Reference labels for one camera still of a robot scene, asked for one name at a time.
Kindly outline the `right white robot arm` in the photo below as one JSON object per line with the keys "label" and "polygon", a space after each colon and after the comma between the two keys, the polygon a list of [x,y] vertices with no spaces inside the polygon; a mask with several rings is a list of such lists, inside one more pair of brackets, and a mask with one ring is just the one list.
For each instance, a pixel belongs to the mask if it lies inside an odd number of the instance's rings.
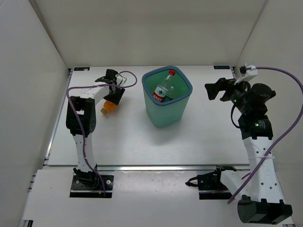
{"label": "right white robot arm", "polygon": [[266,102],[276,93],[261,83],[237,82],[220,78],[205,84],[209,100],[223,91],[222,102],[231,101],[241,113],[238,128],[247,151],[250,174],[242,177],[233,168],[213,176],[213,185],[227,188],[232,194],[228,203],[237,202],[238,216],[243,223],[277,225],[293,214],[286,204],[275,172],[271,146],[273,131],[266,115]]}

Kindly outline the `green label clear bottle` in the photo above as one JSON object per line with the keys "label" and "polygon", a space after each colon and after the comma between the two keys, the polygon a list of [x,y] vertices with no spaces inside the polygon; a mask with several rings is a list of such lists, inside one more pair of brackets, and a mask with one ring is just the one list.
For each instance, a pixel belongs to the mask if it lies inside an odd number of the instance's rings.
{"label": "green label clear bottle", "polygon": [[168,95],[166,95],[166,96],[164,97],[163,102],[168,102],[168,101],[171,101],[171,100],[173,100],[173,99],[174,99],[173,95],[168,94]]}

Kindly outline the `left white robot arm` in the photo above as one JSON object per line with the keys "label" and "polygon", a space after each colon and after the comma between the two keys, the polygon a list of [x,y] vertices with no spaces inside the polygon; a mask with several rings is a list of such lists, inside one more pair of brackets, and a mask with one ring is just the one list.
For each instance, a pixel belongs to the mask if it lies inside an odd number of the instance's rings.
{"label": "left white robot arm", "polygon": [[87,91],[81,96],[70,96],[68,99],[66,127],[69,129],[76,144],[78,166],[73,169],[76,180],[88,190],[105,189],[102,176],[98,173],[97,163],[93,156],[92,133],[95,130],[96,104],[102,99],[117,105],[124,92],[126,78],[115,70],[107,69],[106,74],[95,80],[95,85],[84,86]]}

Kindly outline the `orange juice bottle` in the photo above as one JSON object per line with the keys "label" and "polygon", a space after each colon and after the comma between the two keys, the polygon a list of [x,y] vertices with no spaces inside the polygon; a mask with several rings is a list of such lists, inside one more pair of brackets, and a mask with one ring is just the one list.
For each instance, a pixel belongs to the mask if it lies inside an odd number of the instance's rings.
{"label": "orange juice bottle", "polygon": [[116,109],[116,107],[117,107],[116,104],[110,101],[105,101],[100,111],[102,114],[107,115],[108,113],[113,112]]}

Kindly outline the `red label water bottle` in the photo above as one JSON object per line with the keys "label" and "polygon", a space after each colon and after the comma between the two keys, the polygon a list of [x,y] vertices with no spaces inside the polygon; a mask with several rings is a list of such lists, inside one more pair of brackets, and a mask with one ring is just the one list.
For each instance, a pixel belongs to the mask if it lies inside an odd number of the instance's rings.
{"label": "red label water bottle", "polygon": [[173,95],[175,91],[175,74],[176,72],[174,70],[170,70],[168,76],[155,88],[152,96],[156,101],[163,103],[163,99],[166,95]]}

